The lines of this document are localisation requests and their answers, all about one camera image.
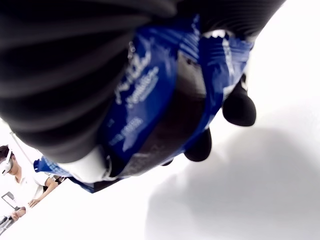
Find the blue snack bag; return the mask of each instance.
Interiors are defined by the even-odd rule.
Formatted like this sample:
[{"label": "blue snack bag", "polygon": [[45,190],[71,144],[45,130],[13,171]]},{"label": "blue snack bag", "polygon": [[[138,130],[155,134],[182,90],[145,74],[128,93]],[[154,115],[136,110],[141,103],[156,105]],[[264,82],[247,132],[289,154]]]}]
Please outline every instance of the blue snack bag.
[{"label": "blue snack bag", "polygon": [[196,15],[136,31],[98,131],[97,145],[112,163],[109,179],[141,175],[184,153],[239,82],[253,43],[201,36],[199,21]]}]

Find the black gloved finger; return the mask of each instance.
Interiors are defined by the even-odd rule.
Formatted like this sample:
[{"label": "black gloved finger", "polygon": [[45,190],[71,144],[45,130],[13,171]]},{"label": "black gloved finger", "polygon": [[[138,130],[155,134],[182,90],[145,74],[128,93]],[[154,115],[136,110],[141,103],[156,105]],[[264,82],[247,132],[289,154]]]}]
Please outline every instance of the black gloved finger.
[{"label": "black gloved finger", "polygon": [[234,90],[224,101],[222,114],[231,124],[250,127],[256,122],[257,111],[254,102],[248,97],[246,89],[242,86],[245,82],[246,75],[243,74]]},{"label": "black gloved finger", "polygon": [[184,155],[192,162],[202,162],[209,157],[211,147],[211,132],[210,128],[208,128],[197,138],[196,142],[184,153]]}]

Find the virtual reality headset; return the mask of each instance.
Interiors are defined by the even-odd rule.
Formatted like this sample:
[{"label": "virtual reality headset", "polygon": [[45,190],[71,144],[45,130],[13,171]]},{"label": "virtual reality headset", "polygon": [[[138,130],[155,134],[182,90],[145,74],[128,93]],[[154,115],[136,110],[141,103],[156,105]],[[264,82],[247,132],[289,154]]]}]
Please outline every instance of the virtual reality headset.
[{"label": "virtual reality headset", "polygon": [[8,155],[6,156],[6,159],[0,163],[0,173],[4,176],[6,175],[13,167],[13,163],[11,160],[11,153],[12,150],[9,148]]}]

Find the black fabric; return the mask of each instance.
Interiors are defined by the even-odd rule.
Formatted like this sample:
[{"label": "black fabric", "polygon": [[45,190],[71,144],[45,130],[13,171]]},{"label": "black fabric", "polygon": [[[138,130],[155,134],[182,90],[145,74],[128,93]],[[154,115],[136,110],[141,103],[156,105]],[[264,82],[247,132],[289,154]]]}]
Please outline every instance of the black fabric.
[{"label": "black fabric", "polygon": [[[1,0],[0,117],[52,161],[76,161],[95,145],[121,79],[116,72],[127,63],[118,59],[137,27],[199,13],[203,32],[226,29],[246,37],[258,34],[283,2]],[[109,89],[105,98],[99,88]]]}]

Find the white t-shirt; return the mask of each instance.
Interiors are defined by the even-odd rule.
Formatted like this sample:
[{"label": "white t-shirt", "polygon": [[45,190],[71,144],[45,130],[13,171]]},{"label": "white t-shirt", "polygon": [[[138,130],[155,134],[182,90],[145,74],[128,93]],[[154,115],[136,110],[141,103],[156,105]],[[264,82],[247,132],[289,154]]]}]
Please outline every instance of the white t-shirt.
[{"label": "white t-shirt", "polygon": [[28,203],[33,199],[39,198],[44,193],[44,186],[48,178],[49,176],[43,172],[21,170],[20,183],[14,178],[16,183],[15,198],[18,206],[25,207],[28,211]]}]

